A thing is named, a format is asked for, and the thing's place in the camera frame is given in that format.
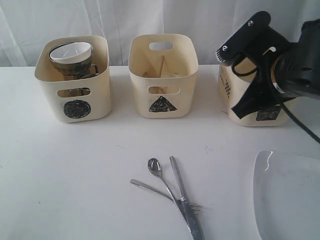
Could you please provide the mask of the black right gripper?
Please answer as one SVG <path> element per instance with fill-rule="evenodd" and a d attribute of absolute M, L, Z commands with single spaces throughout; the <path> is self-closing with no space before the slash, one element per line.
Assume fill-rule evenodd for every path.
<path fill-rule="evenodd" d="M 280 56 L 274 76 L 280 92 L 271 79 L 271 65 L 260 66 L 253 81 L 231 109 L 242 119 L 257 113 L 256 119 L 277 119 L 283 98 L 320 98 L 320 22 L 306 21 L 298 42 Z"/>

